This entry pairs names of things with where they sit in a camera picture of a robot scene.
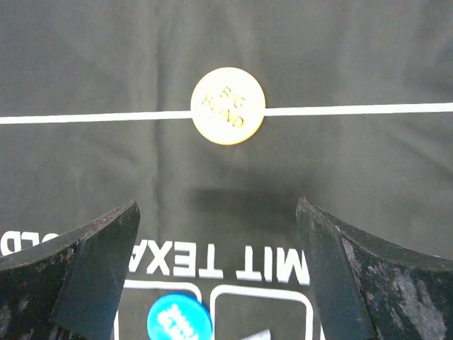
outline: horizontal white stripe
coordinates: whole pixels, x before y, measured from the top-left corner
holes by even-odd
[[[359,106],[316,106],[305,108],[267,108],[268,117],[298,115],[371,115],[392,113],[439,113],[453,112],[453,103],[359,105]],[[198,113],[189,110],[131,113],[99,113],[89,115],[35,115],[22,117],[0,117],[0,125],[49,124],[49,123],[92,123],[120,122],[131,120],[190,119]]]

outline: white letter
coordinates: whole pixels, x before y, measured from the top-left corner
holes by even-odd
[[[236,271],[238,280],[261,281],[261,272],[253,271],[253,249],[251,246],[246,246],[246,255],[244,259],[244,270]]]
[[[167,266],[167,263],[165,262],[165,256],[170,251],[172,246],[173,246],[172,241],[165,241],[164,245],[160,249],[155,241],[153,240],[148,241],[148,247],[151,249],[154,255],[154,259],[147,268],[147,274],[153,274],[156,271],[156,269],[160,267],[162,273],[165,276],[170,275],[170,268]]]
[[[285,250],[277,248],[277,279],[278,282],[288,283],[291,276],[292,269],[296,272],[297,280],[300,285],[309,285],[310,276],[306,266],[305,254],[302,251],[302,261],[299,260],[299,255],[296,249],[288,251],[287,258],[285,259]]]
[[[31,241],[32,247],[40,243],[40,235],[37,232],[23,232],[21,238],[26,241]]]
[[[215,260],[215,245],[208,244],[206,268],[201,268],[198,270],[198,275],[201,278],[220,278],[220,279],[224,278],[224,271],[222,269],[214,268],[214,260]]]
[[[195,261],[197,259],[197,245],[192,242],[175,242],[175,251],[187,251],[188,255],[175,255],[175,265],[186,267],[173,267],[174,276],[185,278],[195,277]]]
[[[8,240],[13,240],[13,248],[14,250],[11,251],[8,248]],[[16,253],[17,251],[22,250],[21,244],[21,232],[5,232],[4,235],[0,239],[0,251],[3,256]]]
[[[42,242],[47,242],[51,239],[54,239],[55,237],[58,237],[58,234],[53,234],[53,233],[47,234],[42,238]]]
[[[272,268],[273,268],[273,258],[272,258],[272,248],[269,246],[264,247],[264,279],[266,282],[272,282]]]
[[[140,261],[142,260],[144,252],[147,250],[147,244],[148,241],[143,239],[140,242],[139,246],[134,246],[134,249],[132,250],[132,255],[130,256],[130,261],[129,261],[129,271],[131,273],[135,273],[137,270]]]

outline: black fabric surface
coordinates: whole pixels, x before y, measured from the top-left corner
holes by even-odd
[[[252,74],[271,108],[449,103],[452,11],[449,1],[421,0],[3,1],[0,112],[188,110],[196,83],[218,67]],[[195,242],[198,269],[215,244],[224,280],[147,274],[149,248],[130,280],[191,282],[207,305],[219,284],[311,298],[294,274],[289,283],[275,273],[272,283],[235,276],[246,245],[256,268],[264,247],[300,256],[299,196],[391,242],[453,259],[452,126],[453,113],[275,117],[223,147],[191,120],[0,125],[0,237],[22,232],[29,247],[24,232],[42,241],[133,198],[142,211],[137,246]],[[19,250],[12,240],[8,249]],[[121,340],[147,338],[147,311],[163,293],[125,288]],[[269,326],[277,340],[304,338],[300,304],[252,300],[219,297],[216,339],[240,339],[278,318]]]

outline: poker chip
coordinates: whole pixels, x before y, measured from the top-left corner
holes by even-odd
[[[158,299],[149,310],[150,340],[210,340],[209,311],[189,295],[172,293]]]
[[[235,145],[261,126],[265,96],[258,81],[234,67],[215,69],[195,87],[190,101],[195,127],[209,141]]]

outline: worn metal surface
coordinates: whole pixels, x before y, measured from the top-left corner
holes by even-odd
[[[126,203],[0,259],[0,339],[109,339],[140,212]]]
[[[304,198],[297,222],[327,340],[453,339],[453,261],[363,232]]]

